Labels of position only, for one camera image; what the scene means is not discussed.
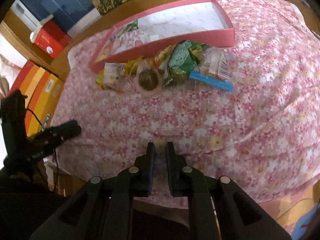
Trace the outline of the pink shallow box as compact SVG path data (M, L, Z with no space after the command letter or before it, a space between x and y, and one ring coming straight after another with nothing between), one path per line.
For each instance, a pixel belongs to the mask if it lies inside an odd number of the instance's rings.
M180 0L160 5L130 16L112 27L119 29L118 35L140 29L149 35L159 35L160 38L95 62L106 34L88 63L88 68L95 73L103 70L106 62L125 63L139 58L145 59L184 40L214 47L235 45L233 24L216 0Z

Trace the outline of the round brown jelly cup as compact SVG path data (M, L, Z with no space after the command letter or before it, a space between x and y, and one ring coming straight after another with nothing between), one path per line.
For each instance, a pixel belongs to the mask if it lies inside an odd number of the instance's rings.
M153 96L159 94L163 89L163 78L158 69L149 65L147 61L138 64L134 83L137 92L142 96Z

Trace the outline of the yellow small snack packet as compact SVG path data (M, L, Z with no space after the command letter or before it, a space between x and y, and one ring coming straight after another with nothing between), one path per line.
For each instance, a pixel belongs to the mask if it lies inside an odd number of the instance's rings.
M101 70L95 78L95 83L100 89L105 89L104 85L104 70Z

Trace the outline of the orange yellow carton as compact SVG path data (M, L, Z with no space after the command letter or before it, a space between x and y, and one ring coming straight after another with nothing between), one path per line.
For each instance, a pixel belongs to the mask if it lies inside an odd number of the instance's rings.
M64 82L57 76L27 61L16 77L10 92L19 89L26 95L25 130L27 136L50 126Z

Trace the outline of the pink floral cloth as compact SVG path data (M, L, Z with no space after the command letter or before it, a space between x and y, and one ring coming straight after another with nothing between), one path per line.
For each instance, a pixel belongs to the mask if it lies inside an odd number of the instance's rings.
M71 71L52 119L75 119L81 134L57 149L59 167L82 180L110 178L156 146L147 202L185 208L171 198L164 149L205 175L228 176L256 202L296 194L319 180L319 40L284 0L217 0L235 27L229 48L234 90L187 80L142 96L102 90L88 62L105 32L74 46Z

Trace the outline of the red gift box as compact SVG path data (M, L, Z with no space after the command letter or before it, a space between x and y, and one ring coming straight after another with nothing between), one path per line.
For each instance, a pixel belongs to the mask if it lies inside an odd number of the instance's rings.
M38 46L53 59L63 51L70 40L71 37L52 20L30 34L31 43Z

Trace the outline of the beige small snack packet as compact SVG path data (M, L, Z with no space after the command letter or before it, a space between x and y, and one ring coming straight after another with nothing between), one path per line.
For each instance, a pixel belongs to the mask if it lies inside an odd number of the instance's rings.
M123 76L123 63L105 63L103 73L103 85L105 87L120 91L123 84Z

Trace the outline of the pink white snack packet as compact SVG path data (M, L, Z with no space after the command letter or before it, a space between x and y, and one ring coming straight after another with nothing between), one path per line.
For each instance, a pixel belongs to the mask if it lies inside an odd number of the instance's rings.
M149 35L141 31L140 29L125 32L121 35L116 36L113 43L113 52L117 54L122 51L126 51L131 48L150 43L152 41L157 41L159 40L159 38L159 35Z

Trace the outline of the clear packet blue strip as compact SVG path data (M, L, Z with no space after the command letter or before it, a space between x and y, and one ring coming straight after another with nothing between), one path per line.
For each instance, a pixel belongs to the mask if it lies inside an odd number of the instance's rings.
M220 48L210 47L203 52L200 63L189 74L189 78L226 92L233 92L230 53Z

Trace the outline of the orange yellow snack bag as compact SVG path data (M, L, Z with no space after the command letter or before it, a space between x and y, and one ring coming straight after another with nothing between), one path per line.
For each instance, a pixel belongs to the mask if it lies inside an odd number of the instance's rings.
M118 37L118 33L119 29L117 27L112 27L108 31L105 39L103 40L103 45L95 59L95 62L107 59L110 55L113 55L115 51L119 48L121 42Z

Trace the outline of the green snack bag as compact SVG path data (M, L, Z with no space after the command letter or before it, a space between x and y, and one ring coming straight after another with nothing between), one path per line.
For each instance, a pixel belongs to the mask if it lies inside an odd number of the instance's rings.
M189 40L176 44L170 58L158 68L162 72L163 86L189 78L189 74L202 60L207 45Z

